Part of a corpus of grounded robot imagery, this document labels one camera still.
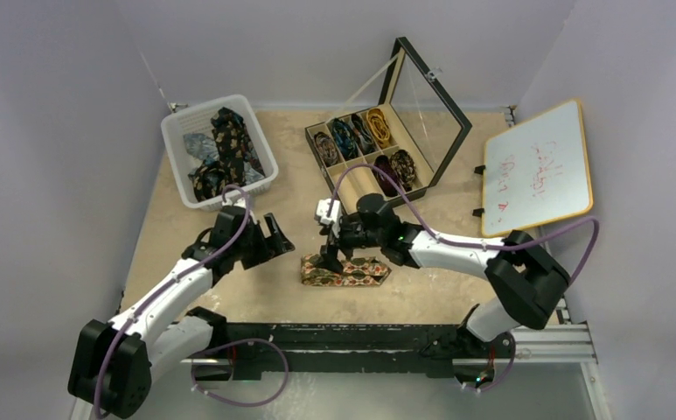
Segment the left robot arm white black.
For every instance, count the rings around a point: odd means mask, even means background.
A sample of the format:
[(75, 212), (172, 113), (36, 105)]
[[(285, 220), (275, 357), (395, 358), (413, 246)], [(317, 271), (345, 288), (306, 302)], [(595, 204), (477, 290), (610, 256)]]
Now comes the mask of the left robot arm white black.
[(247, 270), (294, 251), (275, 216), (260, 223), (243, 206), (224, 206), (199, 233), (171, 272), (128, 310), (83, 326), (68, 391), (92, 406), (95, 418), (135, 414), (163, 372), (196, 354), (236, 356), (237, 347), (265, 339), (231, 339), (226, 318), (187, 307), (212, 289), (236, 263)]

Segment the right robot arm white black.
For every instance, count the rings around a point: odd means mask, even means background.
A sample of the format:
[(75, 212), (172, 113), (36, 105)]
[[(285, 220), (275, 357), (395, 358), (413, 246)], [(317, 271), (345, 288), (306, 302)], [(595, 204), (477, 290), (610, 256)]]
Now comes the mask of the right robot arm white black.
[(318, 259), (323, 269), (342, 273), (339, 253), (378, 249), (397, 266), (443, 269), (487, 281), (494, 298), (470, 310), (457, 334), (460, 349), (470, 356), (518, 326), (543, 329), (572, 283), (569, 273), (523, 231), (491, 239), (442, 234), (401, 220), (377, 193), (361, 197), (350, 214), (338, 201), (322, 199), (315, 220), (327, 238)]

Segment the white plastic basket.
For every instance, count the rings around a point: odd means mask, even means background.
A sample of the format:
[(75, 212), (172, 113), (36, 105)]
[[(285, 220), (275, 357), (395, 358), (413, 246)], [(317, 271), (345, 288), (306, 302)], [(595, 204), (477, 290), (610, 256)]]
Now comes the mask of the white plastic basket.
[(191, 209), (222, 206), (223, 188), (263, 193), (279, 174), (249, 101), (232, 94), (166, 116), (165, 147), (182, 202)]

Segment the paisley orange green tie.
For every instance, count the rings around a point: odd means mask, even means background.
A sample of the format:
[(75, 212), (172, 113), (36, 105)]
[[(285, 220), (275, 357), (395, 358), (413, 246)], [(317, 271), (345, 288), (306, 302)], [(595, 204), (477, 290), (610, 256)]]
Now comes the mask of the paisley orange green tie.
[(376, 257), (353, 257), (342, 260), (339, 273), (318, 268), (319, 255), (303, 255), (300, 260), (300, 281), (313, 287), (373, 287), (381, 286), (392, 269)]

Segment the black tie organizer box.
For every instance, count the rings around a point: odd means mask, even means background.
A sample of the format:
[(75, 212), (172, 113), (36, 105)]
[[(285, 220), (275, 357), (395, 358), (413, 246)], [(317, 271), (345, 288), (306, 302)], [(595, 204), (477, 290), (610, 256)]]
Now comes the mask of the black tie organizer box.
[(386, 64), (322, 121), (306, 142), (346, 213), (359, 199), (381, 194), (394, 206), (436, 186), (472, 124), (406, 37), (394, 41)]

